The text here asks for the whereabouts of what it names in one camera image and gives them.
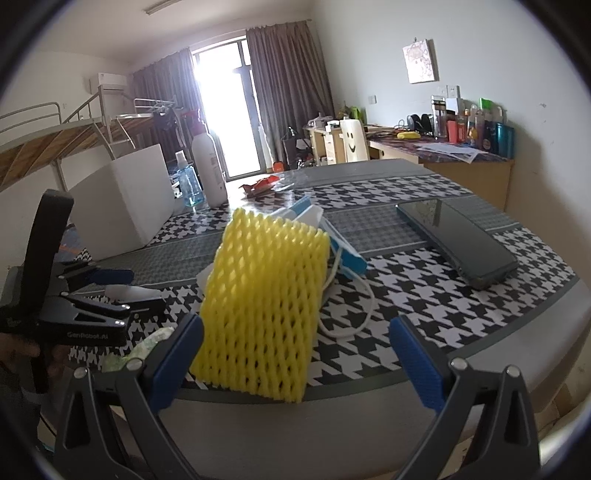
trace white bottle cap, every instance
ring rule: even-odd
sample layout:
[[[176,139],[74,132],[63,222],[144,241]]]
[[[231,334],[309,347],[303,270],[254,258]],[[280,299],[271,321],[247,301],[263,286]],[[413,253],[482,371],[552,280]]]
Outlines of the white bottle cap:
[[[177,165],[179,170],[182,170],[189,166],[187,158],[184,156],[183,150],[181,150],[180,152],[176,152],[175,155],[177,156]]]

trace yellow foam net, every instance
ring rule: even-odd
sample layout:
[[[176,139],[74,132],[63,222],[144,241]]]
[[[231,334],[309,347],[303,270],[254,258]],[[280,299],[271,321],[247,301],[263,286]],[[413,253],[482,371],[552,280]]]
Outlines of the yellow foam net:
[[[304,396],[330,239],[237,209],[207,280],[198,380],[289,402]]]

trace smartphone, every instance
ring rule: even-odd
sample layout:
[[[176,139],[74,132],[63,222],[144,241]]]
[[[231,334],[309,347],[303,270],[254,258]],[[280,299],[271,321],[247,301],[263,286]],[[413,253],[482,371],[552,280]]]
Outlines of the smartphone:
[[[519,266],[515,255],[445,201],[417,200],[396,208],[473,288],[487,288]]]

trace glass door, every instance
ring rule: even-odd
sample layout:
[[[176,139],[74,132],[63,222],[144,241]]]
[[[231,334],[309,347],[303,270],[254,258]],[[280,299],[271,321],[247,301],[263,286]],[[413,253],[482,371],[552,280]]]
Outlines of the glass door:
[[[222,147],[228,180],[266,170],[261,124],[245,38],[197,52],[196,76],[210,131]]]

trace curtain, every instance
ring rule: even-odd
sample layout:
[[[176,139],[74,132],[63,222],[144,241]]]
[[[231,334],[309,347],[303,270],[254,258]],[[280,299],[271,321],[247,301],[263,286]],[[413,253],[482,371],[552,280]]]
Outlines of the curtain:
[[[138,98],[175,100],[177,107],[186,111],[202,108],[193,72],[193,59],[188,48],[135,72],[133,84]],[[152,127],[149,132],[144,133],[144,142],[146,147],[159,143],[167,164],[176,163],[174,154],[182,150],[175,129],[165,131]]]
[[[246,31],[263,129],[275,161],[288,127],[301,133],[318,113],[334,115],[324,62],[305,21]]]

